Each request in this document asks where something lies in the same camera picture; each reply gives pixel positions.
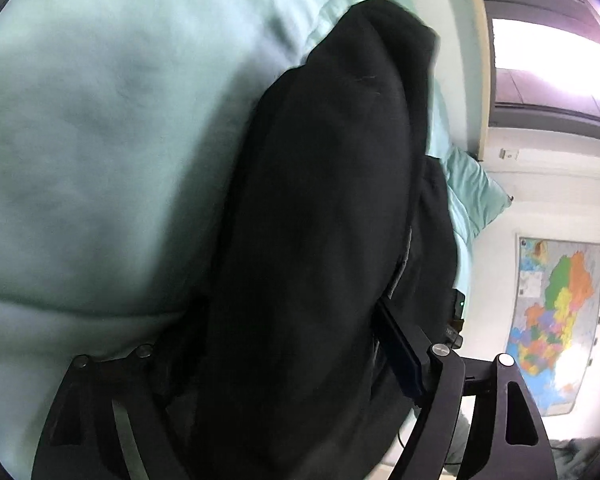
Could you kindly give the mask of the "mint green quilted comforter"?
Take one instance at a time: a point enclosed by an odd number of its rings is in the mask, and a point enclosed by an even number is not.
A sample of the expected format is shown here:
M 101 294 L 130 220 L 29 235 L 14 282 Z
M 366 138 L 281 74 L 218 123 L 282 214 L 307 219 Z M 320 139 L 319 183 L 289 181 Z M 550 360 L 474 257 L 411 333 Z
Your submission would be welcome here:
M 30 477 L 73 356 L 130 348 L 204 264 L 257 98 L 362 0 L 0 0 L 0 462 Z M 509 204 L 468 144 L 468 0 L 394 0 L 439 37 L 429 153 L 458 268 Z

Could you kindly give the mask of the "colourful wall map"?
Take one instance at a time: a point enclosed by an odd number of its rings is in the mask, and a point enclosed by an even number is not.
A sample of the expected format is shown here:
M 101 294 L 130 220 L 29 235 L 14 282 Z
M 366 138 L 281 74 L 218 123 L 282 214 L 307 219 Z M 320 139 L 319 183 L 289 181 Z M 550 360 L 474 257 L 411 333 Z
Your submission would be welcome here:
M 600 324 L 600 243 L 521 236 L 506 352 L 543 416 L 576 404 Z

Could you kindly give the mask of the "dark framed window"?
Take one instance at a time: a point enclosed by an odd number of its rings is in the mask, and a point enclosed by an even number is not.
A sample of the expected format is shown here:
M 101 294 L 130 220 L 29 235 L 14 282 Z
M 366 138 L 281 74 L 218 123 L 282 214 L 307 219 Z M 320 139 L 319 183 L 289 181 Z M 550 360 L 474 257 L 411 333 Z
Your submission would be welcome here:
M 493 128 L 600 141 L 600 0 L 483 0 Z

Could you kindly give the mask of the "black hooded jacket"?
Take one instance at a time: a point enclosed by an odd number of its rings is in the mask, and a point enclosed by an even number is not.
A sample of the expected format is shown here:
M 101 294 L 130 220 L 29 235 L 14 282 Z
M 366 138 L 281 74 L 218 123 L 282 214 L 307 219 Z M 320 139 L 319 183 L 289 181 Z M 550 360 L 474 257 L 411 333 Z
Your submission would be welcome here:
M 411 409 L 373 310 L 439 338 L 456 243 L 426 153 L 436 35 L 351 6 L 254 110 L 206 274 L 166 334 L 193 479 L 362 479 Z

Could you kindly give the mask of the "white wall socket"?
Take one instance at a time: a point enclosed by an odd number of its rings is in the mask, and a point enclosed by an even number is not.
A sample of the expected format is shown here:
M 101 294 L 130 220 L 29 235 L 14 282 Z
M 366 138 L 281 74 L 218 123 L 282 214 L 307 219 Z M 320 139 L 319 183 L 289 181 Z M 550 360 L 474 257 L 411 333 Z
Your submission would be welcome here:
M 513 148 L 502 148 L 498 153 L 501 160 L 516 160 L 519 156 L 519 151 Z

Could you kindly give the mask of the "wooden window sill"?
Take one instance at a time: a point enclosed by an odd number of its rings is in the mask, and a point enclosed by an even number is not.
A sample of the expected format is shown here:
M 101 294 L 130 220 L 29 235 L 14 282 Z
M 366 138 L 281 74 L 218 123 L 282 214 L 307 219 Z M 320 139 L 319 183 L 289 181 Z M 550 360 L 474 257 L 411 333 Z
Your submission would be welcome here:
M 488 144 L 490 115 L 493 101 L 494 49 L 493 30 L 484 0 L 468 0 L 469 17 L 474 33 L 472 44 L 466 39 L 464 46 L 470 47 L 466 54 L 465 81 L 468 105 L 468 125 L 472 137 L 468 144 L 471 153 L 479 162 L 484 159 Z

